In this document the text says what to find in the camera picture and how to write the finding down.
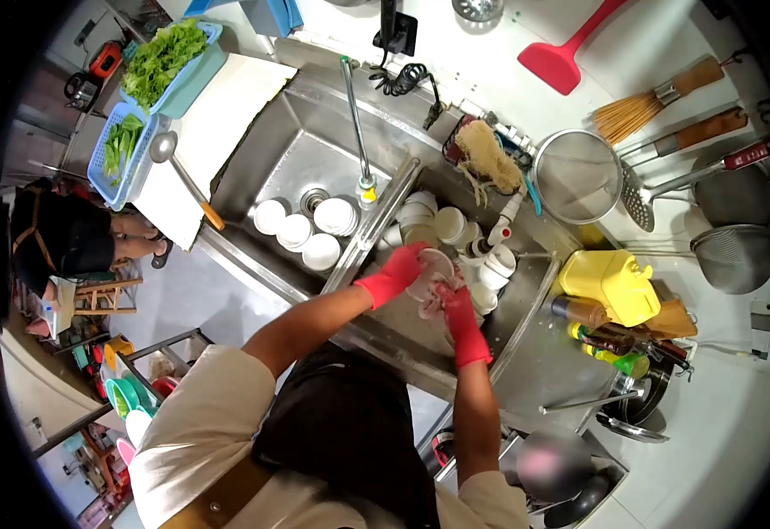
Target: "red rubber glove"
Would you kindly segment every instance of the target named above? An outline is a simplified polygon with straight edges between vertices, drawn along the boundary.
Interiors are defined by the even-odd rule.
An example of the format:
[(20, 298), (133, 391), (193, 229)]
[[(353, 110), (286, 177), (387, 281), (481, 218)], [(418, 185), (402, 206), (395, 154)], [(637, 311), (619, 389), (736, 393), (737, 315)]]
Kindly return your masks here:
[(476, 325), (471, 293), (467, 287), (463, 286), (453, 292), (446, 285), (442, 285), (437, 293), (443, 300), (444, 321), (455, 345), (455, 369), (458, 371), (465, 365), (478, 361), (490, 363), (491, 351), (479, 326)]
[(390, 302), (421, 275), (422, 265), (417, 260), (417, 253), (428, 247), (429, 245), (425, 242), (401, 246), (393, 251), (379, 273), (353, 283), (364, 287), (370, 293), (370, 297), (373, 298), (370, 310), (375, 311)]

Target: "black apron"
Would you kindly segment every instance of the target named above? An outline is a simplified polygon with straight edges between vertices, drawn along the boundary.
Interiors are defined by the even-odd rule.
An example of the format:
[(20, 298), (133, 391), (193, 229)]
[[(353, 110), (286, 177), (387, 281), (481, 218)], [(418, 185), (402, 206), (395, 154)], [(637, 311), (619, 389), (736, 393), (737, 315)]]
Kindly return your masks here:
[(414, 445), (405, 382), (370, 357), (327, 342), (298, 361), (252, 456), (367, 499), (407, 529), (440, 529), (434, 481)]

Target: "sink drain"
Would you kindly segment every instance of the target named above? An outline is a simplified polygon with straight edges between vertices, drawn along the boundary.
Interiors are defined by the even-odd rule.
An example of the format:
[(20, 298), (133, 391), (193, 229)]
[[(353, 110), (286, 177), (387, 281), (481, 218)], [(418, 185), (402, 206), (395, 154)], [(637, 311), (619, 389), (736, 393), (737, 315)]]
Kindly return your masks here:
[(299, 210), (308, 218), (315, 217), (315, 209), (321, 205), (321, 202), (329, 198), (329, 193), (326, 190), (322, 190), (318, 187), (312, 190), (306, 191), (302, 198), (299, 199)]

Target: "red silicone spatula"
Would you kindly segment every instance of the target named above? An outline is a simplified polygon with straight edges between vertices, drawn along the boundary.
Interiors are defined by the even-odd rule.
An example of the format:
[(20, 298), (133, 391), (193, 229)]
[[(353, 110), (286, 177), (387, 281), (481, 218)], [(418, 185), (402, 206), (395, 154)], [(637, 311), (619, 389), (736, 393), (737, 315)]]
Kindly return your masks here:
[(540, 77), (543, 82), (566, 96), (579, 84), (582, 77), (573, 60), (576, 51), (588, 36), (628, 0), (605, 0), (573, 37), (562, 46), (533, 42), (517, 56), (517, 61)]

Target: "black power cord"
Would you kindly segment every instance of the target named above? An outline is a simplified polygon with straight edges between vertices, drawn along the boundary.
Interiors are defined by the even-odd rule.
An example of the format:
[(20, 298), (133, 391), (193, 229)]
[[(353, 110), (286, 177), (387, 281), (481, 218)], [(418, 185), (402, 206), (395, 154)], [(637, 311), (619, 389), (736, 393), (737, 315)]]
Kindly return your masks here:
[(426, 115), (426, 119), (423, 121), (423, 130), (429, 130), (429, 127), (433, 126), (433, 123), (441, 116), (443, 112), (443, 104), (441, 98), (437, 93), (437, 83), (435, 82), (435, 76), (433, 76), (426, 68), (425, 64), (421, 63), (408, 63), (397, 77), (391, 79), (388, 74), (388, 70), (385, 69), (385, 61), (388, 60), (388, 50), (382, 55), (382, 62), (379, 66), (373, 66), (373, 69), (379, 70), (372, 74), (368, 79), (379, 80), (377, 90), (382, 89), (382, 93), (386, 96), (402, 96), (408, 94), (417, 87), (423, 79), (429, 78), (433, 84), (433, 93), (435, 94), (435, 102), (432, 107), (429, 108), (429, 113)]

